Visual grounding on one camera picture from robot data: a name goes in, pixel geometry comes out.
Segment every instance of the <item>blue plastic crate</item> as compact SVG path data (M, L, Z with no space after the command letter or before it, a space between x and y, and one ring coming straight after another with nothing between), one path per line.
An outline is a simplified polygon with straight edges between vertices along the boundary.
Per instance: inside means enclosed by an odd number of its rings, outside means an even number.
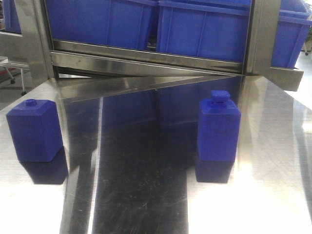
M227 7L238 10L248 10L250 8L251 0L168 0L175 2L184 2L191 4L205 4L214 7ZM281 16L295 17L299 19L307 19L311 15L310 7L304 0L282 0Z
M157 51L243 62L249 11L173 1L159 5ZM272 66L294 67L311 25L280 16Z
M311 25L311 20L279 17L272 66L294 68Z
M303 0L282 0L279 15L307 19L311 15L311 9Z
M2 6L5 19L5 30L9 33L21 34L19 18L16 12L14 0L3 0Z
M157 51L242 62L249 12L159 1Z
M46 0L53 38L146 49L152 0Z

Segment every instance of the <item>metal post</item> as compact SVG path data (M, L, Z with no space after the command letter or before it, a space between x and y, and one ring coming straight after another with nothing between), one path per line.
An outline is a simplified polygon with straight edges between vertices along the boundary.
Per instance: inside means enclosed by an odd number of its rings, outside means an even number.
M57 76L52 66L53 49L44 0L15 0L24 47L34 86Z
M282 89L296 91L303 72L271 67L281 0L253 0L244 74L262 75Z

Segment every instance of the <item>metal shelf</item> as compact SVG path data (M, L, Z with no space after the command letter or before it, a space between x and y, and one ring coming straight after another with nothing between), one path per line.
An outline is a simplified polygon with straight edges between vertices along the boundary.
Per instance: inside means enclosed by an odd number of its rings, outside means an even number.
M37 86L62 72L111 76L262 75L297 90L303 72L271 67L281 0L253 0L244 63L52 40L44 0L15 0L22 35L0 32L0 56L28 64Z

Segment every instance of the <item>stainless steel table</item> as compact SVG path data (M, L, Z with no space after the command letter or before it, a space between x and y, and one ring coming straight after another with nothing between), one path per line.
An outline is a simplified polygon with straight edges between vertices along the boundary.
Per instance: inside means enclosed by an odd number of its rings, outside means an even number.
M216 78L49 80L3 109L0 233L312 233L312 111L264 77L237 87L227 184L196 182L195 122L109 124L109 98ZM64 149L50 163L17 160L5 114L28 98L58 104Z

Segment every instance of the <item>metal bar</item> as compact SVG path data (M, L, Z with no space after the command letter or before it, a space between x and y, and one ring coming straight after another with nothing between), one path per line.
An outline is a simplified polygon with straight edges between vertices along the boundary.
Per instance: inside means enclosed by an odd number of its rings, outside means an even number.
M253 0L244 71L262 75L271 67L281 0Z
M104 74L118 74L119 76L139 77L173 77L173 76L203 76L206 74L229 75L237 74L218 71L205 71L200 69L187 69L169 65L159 65L139 61L116 58L106 58L69 52L51 52L54 66L74 68L85 71L94 71Z
M15 0L22 31L22 40L27 50L27 58L34 86L54 77L49 53L49 42L45 31L43 9L39 0Z
M9 61L8 59L5 59L0 62L1 67L13 67L13 68L19 68L19 69L29 69L29 66L24 63L15 63L12 61Z
M6 70L6 72L9 74L11 80L15 80L15 78L12 76L11 72L9 71L9 69L7 67L4 67L4 69Z
M301 82L303 71L299 69L287 69L271 67L267 78L283 90L297 91Z
M194 58L182 55L160 54L148 51L129 50L101 45L89 45L63 40L53 40L55 50L106 56L118 59L130 59L143 62L168 64L189 68L242 74L243 65L239 62L228 62L207 58Z
M244 74L262 75L284 90L296 91L302 71L271 67L280 5L281 0L253 0Z
M25 93L24 69L20 70L20 78L21 78L21 86L22 86L22 89L23 89L23 93Z

